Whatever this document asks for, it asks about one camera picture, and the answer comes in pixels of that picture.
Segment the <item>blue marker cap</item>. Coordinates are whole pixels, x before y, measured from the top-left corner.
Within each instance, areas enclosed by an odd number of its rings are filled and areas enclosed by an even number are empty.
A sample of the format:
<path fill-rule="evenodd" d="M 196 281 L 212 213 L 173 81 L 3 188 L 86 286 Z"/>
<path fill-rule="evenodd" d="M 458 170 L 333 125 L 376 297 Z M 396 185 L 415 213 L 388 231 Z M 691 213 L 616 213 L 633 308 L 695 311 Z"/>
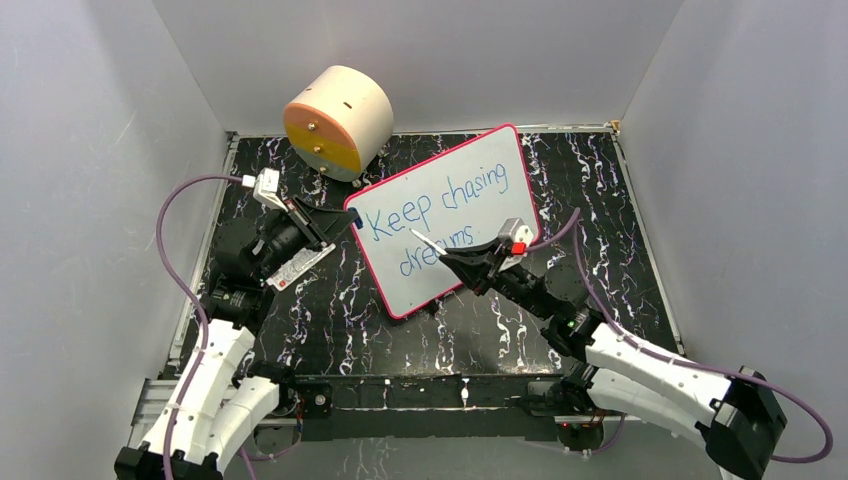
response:
<path fill-rule="evenodd" d="M 362 220 L 361 216 L 359 215 L 358 211 L 355 208 L 352 208 L 351 211 L 354 213 L 354 216 L 355 216 L 353 225 L 355 226 L 355 228 L 357 230 L 362 229 L 364 224 L 363 224 L 363 220 Z"/>

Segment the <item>white whiteboard marker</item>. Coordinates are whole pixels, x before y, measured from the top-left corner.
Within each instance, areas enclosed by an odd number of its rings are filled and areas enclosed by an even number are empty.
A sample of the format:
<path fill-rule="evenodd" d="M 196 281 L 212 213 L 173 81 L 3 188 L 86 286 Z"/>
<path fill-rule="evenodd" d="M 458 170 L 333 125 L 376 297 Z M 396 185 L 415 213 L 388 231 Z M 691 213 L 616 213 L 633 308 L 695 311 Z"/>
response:
<path fill-rule="evenodd" d="M 443 256 L 443 255 L 446 255 L 446 254 L 447 254 L 447 251 L 446 251 L 444 248 L 442 248 L 441 246 L 439 246 L 439 245 L 438 245 L 436 242 L 434 242 L 433 240 L 431 240 L 431 239 L 427 238 L 425 235 L 423 235 L 422 233 L 420 233 L 418 230 L 411 229 L 411 230 L 410 230 L 410 232 L 411 232 L 411 233 L 412 233 L 412 234 L 413 234 L 413 235 L 414 235 L 414 236 L 415 236 L 418 240 L 420 240 L 422 243 L 424 243 L 427 247 L 431 248 L 431 249 L 432 249 L 432 250 L 433 250 L 433 251 L 434 251 L 434 252 L 435 252 L 435 253 L 436 253 L 439 257 L 441 257 L 441 256 Z"/>

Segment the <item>pink framed whiteboard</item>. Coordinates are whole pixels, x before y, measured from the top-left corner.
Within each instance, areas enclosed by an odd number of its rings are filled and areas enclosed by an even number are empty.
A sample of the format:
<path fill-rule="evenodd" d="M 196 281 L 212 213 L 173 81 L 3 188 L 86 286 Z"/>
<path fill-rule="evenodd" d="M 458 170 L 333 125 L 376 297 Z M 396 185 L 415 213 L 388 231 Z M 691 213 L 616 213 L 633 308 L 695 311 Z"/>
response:
<path fill-rule="evenodd" d="M 357 192 L 344 206 L 363 220 L 353 233 L 393 319 L 461 284 L 411 229 L 443 248 L 488 242 L 508 218 L 540 233 L 519 133 L 510 124 Z"/>

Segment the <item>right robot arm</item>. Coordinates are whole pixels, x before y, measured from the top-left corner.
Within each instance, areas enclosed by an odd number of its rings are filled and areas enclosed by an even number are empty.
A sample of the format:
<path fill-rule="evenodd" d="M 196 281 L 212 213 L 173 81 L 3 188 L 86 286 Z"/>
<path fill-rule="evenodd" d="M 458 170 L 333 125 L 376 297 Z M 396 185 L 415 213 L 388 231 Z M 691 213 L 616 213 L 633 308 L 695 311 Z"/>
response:
<path fill-rule="evenodd" d="M 438 258 L 474 293 L 495 290 L 545 321 L 548 344 L 579 363 L 560 382 L 571 411 L 634 415 L 702 446 L 729 474 L 763 477 L 787 420 L 759 372 L 711 372 L 634 338 L 590 303 L 578 268 L 558 264 L 537 276 L 521 266 L 523 251 L 493 240 L 441 249 Z"/>

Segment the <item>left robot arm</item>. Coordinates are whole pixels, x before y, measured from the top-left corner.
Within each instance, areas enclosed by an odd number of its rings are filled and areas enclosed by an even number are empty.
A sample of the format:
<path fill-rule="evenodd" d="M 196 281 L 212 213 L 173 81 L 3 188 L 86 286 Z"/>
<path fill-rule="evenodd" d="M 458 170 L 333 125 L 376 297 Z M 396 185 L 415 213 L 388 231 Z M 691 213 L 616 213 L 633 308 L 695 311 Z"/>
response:
<path fill-rule="evenodd" d="M 268 414 L 286 416 L 303 400 L 289 367 L 258 362 L 239 376 L 275 296 L 333 252 L 362 221 L 283 200 L 262 224 L 234 218 L 217 230 L 210 276 L 198 310 L 198 338 L 169 401 L 136 447 L 115 460 L 120 479 L 221 479 Z"/>

